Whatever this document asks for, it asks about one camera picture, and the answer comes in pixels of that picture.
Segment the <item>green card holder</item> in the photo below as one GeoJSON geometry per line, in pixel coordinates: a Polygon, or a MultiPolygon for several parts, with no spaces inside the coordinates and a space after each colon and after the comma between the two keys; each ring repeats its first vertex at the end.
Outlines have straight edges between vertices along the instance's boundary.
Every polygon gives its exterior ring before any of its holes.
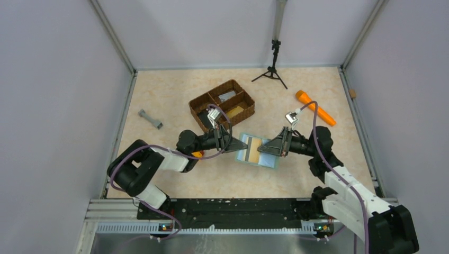
{"type": "Polygon", "coordinates": [[[259,166],[268,169],[277,169],[279,157],[258,151],[258,148],[266,144],[269,139],[261,138],[248,133],[241,133],[239,140],[247,145],[247,149],[239,150],[235,160],[244,164],[259,166]]]}

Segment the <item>tan striped credit card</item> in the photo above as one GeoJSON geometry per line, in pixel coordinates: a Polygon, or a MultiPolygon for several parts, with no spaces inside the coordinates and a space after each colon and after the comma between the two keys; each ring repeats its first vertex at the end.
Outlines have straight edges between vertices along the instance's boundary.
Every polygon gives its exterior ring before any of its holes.
{"type": "Polygon", "coordinates": [[[243,160],[252,164],[259,164],[261,153],[258,151],[258,148],[262,145],[263,139],[258,137],[246,136],[245,142],[248,145],[248,148],[245,150],[243,155],[243,160]]]}

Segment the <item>grey striped credit card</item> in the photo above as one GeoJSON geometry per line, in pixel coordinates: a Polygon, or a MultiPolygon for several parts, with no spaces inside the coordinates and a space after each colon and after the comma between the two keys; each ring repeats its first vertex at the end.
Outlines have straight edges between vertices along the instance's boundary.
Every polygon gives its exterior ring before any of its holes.
{"type": "Polygon", "coordinates": [[[231,91],[229,91],[229,92],[226,92],[226,93],[224,93],[224,94],[219,95],[218,98],[219,98],[220,102],[225,102],[225,101],[227,101],[228,99],[230,99],[230,98],[236,96],[236,94],[237,94],[237,93],[236,93],[235,90],[231,90],[231,91]]]}

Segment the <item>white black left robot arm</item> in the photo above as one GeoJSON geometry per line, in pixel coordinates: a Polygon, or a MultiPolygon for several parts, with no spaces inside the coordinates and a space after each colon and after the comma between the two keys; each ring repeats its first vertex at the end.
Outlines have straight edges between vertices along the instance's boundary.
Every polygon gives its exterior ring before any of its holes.
{"type": "Polygon", "coordinates": [[[217,149],[217,155],[247,149],[247,145],[232,136],[223,125],[203,135],[184,130],[178,136],[176,150],[149,145],[138,139],[108,167],[111,186],[148,204],[150,213],[158,219],[169,214],[168,195],[151,183],[159,170],[187,173],[196,165],[195,152],[217,149]]]}

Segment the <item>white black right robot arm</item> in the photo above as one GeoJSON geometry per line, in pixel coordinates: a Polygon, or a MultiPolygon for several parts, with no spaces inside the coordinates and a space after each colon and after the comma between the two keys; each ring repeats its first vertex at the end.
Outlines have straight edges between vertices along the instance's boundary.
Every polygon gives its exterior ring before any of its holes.
{"type": "Polygon", "coordinates": [[[290,153],[309,156],[312,174],[325,187],[316,187],[310,210],[317,218],[339,220],[364,242],[366,253],[416,253],[419,243],[410,211],[393,206],[359,182],[335,156],[330,130],[313,128],[310,137],[295,136],[284,127],[258,151],[278,157],[290,153]]]}

